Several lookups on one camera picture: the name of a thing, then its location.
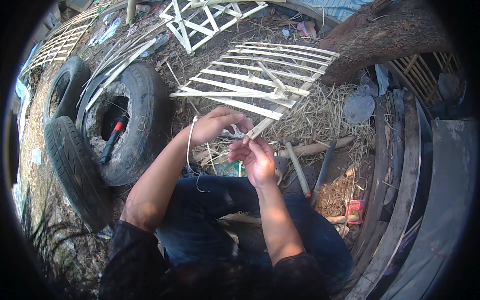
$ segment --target black tire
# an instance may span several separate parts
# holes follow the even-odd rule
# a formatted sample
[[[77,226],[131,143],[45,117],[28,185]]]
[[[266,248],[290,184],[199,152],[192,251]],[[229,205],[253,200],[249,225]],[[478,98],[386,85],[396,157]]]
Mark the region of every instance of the black tire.
[[[47,98],[43,106],[43,125],[45,126],[51,120],[55,120],[61,116],[68,116],[75,120],[77,117],[78,108],[77,102],[82,93],[82,85],[90,78],[90,70],[85,63],[77,56],[67,60],[59,69],[55,78],[53,78],[50,89],[48,90]],[[50,104],[52,96],[57,91],[61,97],[57,109],[50,116]]]
[[[93,232],[101,231],[112,219],[113,204],[75,125],[62,116],[48,123],[44,134],[48,157],[65,195],[85,225]]]
[[[127,130],[123,133],[126,136],[121,144],[115,145],[111,160],[100,165],[99,155],[92,149],[87,136],[85,107],[104,80],[105,73],[102,73],[86,90],[80,103],[76,128],[105,184],[121,186],[137,181],[165,147],[175,108],[160,74],[148,63],[134,60],[115,81],[125,84],[130,93],[132,111]]]

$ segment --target blue jeans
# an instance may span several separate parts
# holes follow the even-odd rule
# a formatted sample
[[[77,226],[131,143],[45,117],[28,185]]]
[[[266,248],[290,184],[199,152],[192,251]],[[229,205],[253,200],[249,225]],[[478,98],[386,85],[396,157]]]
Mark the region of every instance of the blue jeans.
[[[305,250],[315,257],[329,278],[330,288],[332,285],[341,288],[350,276],[353,260],[340,235],[303,194],[284,194],[283,198]],[[256,190],[246,177],[205,175],[179,179],[156,233],[174,265],[198,260],[246,259],[237,255],[237,245],[216,220],[237,212],[260,216]],[[249,256],[248,262],[271,267],[266,252]]]

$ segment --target tree trunk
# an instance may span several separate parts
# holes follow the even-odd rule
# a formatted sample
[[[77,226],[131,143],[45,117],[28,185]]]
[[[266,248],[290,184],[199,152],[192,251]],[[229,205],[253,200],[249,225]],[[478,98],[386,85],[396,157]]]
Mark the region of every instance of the tree trunk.
[[[336,26],[318,48],[340,53],[321,77],[343,83],[367,66],[425,52],[452,52],[441,21],[425,0],[375,0]]]

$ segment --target plastic bottle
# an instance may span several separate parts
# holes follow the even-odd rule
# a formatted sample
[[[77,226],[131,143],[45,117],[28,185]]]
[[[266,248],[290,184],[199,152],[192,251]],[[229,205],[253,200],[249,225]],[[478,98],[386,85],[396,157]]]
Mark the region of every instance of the plastic bottle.
[[[147,57],[150,54],[154,53],[160,46],[164,45],[171,37],[173,37],[173,34],[169,32],[166,35],[161,35],[157,36],[156,42],[147,50],[145,50],[144,53],[140,54],[140,57]]]

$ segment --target forearm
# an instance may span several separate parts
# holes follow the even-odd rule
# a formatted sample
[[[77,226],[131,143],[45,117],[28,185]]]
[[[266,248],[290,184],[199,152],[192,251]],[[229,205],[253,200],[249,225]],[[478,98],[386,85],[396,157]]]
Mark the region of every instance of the forearm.
[[[257,189],[265,243],[272,265],[285,257],[305,252],[300,235],[275,182]]]
[[[187,157],[188,132],[181,131],[135,183],[120,220],[153,232],[160,226]]]

